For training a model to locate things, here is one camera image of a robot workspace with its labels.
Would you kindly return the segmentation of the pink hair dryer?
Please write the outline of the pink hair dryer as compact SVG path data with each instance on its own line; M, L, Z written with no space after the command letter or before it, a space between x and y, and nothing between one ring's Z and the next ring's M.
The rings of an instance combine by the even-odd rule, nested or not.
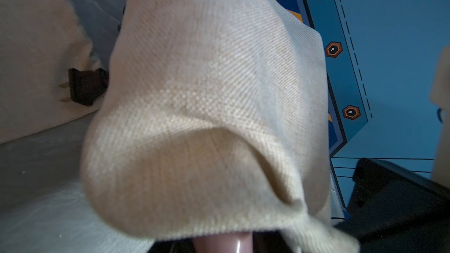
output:
M215 234L192 239L197 253L252 253L253 233Z

